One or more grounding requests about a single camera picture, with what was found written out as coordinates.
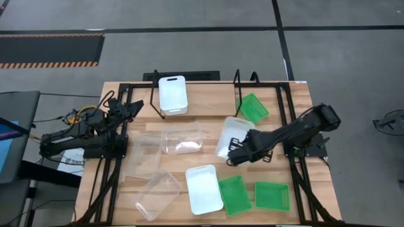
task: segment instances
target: black metal rack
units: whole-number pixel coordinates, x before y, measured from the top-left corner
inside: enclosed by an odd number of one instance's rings
[[[152,103],[153,90],[154,90],[154,88],[157,87],[157,85],[156,85],[156,77],[158,77],[158,72],[155,70],[155,78],[153,80],[153,83],[148,83],[148,84],[121,83],[119,85],[119,91],[118,91],[118,97],[117,97],[118,101],[122,102],[123,101],[123,94],[127,93],[126,102],[130,102],[131,99],[132,99],[132,95],[134,93],[134,90],[136,88],[151,88],[152,92],[151,92],[151,95],[150,95],[150,105],[159,114],[159,116],[161,116],[161,118],[164,119],[165,116],[163,116],[157,110],[157,108],[154,107],[154,105]],[[240,107],[242,105],[241,88],[274,88],[276,90],[276,95],[277,95],[277,99],[278,99],[282,125],[287,124],[287,115],[286,115],[286,112],[285,112],[285,105],[284,105],[284,102],[283,102],[282,90],[286,94],[287,104],[288,104],[288,107],[289,107],[289,112],[290,112],[290,115],[291,115],[291,119],[292,120],[296,119],[294,104],[293,104],[293,101],[292,101],[292,94],[290,92],[290,85],[289,85],[288,82],[276,82],[276,83],[264,82],[263,83],[263,82],[260,82],[259,77],[258,77],[257,73],[255,73],[255,72],[253,72],[253,74],[251,75],[250,81],[255,81],[255,83],[241,83],[240,72],[239,72],[239,70],[236,71],[236,74],[235,74],[235,77],[234,77],[234,80],[233,80],[232,84],[234,84],[235,88],[239,89],[240,105],[237,108],[235,116],[237,116],[237,114],[239,113]],[[209,84],[230,84],[230,83],[209,83]],[[128,127],[128,123],[124,123],[122,125],[121,134],[126,133],[127,127]],[[292,171],[292,168],[296,166],[294,156],[293,156],[294,149],[292,147],[288,146],[288,144],[284,144],[283,148],[284,148],[285,156],[287,156],[287,158],[289,160],[290,169]],[[311,190],[309,174],[308,174],[308,171],[307,171],[307,165],[306,165],[305,158],[300,157],[299,160],[300,160],[300,167],[301,167],[301,170],[302,170],[303,179],[304,179],[306,185]],[[109,175],[110,164],[111,164],[111,160],[106,160],[105,166],[104,166],[104,172],[103,172],[103,175],[102,175],[101,189],[105,186],[105,184],[107,182],[108,175]],[[116,168],[118,168],[119,171],[120,171],[120,168],[121,168],[121,164],[122,164],[121,159],[116,160]],[[299,220],[300,220],[300,223],[302,223],[302,222],[306,221],[306,217],[305,217],[305,214],[304,214],[304,208],[303,208],[302,195],[300,194],[300,187],[299,187],[299,183],[297,182],[297,179],[292,176],[292,181],[293,181],[294,194],[295,194],[296,203],[297,203],[297,211],[299,213]],[[114,182],[114,184],[112,185],[112,188],[111,188],[109,208],[108,208],[108,213],[107,213],[107,223],[112,223],[112,218],[113,218],[113,215],[114,215],[114,206],[115,206],[115,201],[116,201],[116,194],[117,194],[117,187],[118,187],[118,180],[116,180]],[[317,213],[316,213],[316,210],[315,210],[315,208],[314,208],[311,201],[309,201],[309,208],[310,208],[310,213],[311,213],[311,220],[312,221],[317,221],[318,220]],[[95,213],[95,222],[100,221],[101,212],[102,212],[102,206],[100,206],[98,208],[97,212]]]
[[[165,119],[165,116],[164,115],[162,115],[162,111],[160,110],[157,110],[157,108],[154,106],[154,104],[153,104],[153,95],[154,95],[154,89],[155,88],[158,88],[158,83],[157,83],[157,81],[159,80],[161,78],[161,76],[159,75],[159,73],[158,73],[158,71],[155,69],[154,70],[154,75],[153,75],[153,83],[151,84],[151,94],[150,94],[150,105],[151,105],[151,107],[153,107],[153,109],[156,111],[156,113],[158,113],[158,115],[162,118],[162,119]],[[241,82],[240,82],[240,70],[238,69],[238,70],[236,70],[236,72],[235,72],[235,75],[234,75],[234,79],[233,79],[233,84],[234,84],[234,87],[238,87],[239,88],[239,103],[240,103],[240,105],[237,107],[237,104],[236,104],[236,108],[237,108],[237,110],[236,110],[236,112],[235,112],[235,115],[234,115],[234,117],[236,117],[238,114],[239,114],[239,112],[240,112],[240,108],[241,108],[241,105],[242,105],[242,95],[241,95],[241,87],[239,86],[239,84],[241,84]]]

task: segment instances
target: white plastic tray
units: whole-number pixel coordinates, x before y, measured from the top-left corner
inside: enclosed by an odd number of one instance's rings
[[[231,139],[237,138],[242,142],[250,129],[255,129],[254,123],[235,117],[227,117],[216,147],[216,155],[227,159]]]
[[[185,176],[193,214],[206,214],[223,208],[216,168],[213,165],[190,168]]]

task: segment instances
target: white plastic bin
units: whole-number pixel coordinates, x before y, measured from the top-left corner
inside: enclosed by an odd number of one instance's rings
[[[237,138],[242,142],[250,129],[255,129],[255,125],[252,122],[235,117],[227,117],[216,147],[216,155],[227,160],[232,138]]]
[[[158,80],[160,109],[165,115],[179,115],[188,111],[184,76],[170,76]]]
[[[193,214],[206,214],[223,208],[216,168],[213,165],[190,168],[185,176]]]

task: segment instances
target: gray floor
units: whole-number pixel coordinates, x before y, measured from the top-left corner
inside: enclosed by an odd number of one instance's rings
[[[404,25],[403,1],[280,0],[284,26]],[[274,26],[269,0],[11,0],[0,30],[63,30],[187,26]],[[314,103],[329,103],[342,119],[330,133],[338,203],[349,223],[402,226],[404,142],[376,132],[372,120],[402,108],[404,31],[286,32],[296,80],[308,81]],[[277,32],[107,34],[100,64],[86,69],[2,69],[0,92],[40,90],[99,95],[104,81],[136,81],[159,71],[235,70],[248,79],[286,79]],[[63,115],[97,98],[41,96],[37,119]],[[39,124],[40,135],[62,127]],[[37,161],[30,143],[25,159]],[[36,204],[75,198],[75,189],[40,183]],[[67,223],[71,204],[45,207],[34,226]]]

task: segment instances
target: orange and black striped mat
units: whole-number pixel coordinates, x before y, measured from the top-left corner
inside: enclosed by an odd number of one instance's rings
[[[97,66],[105,34],[0,35],[0,69]]]

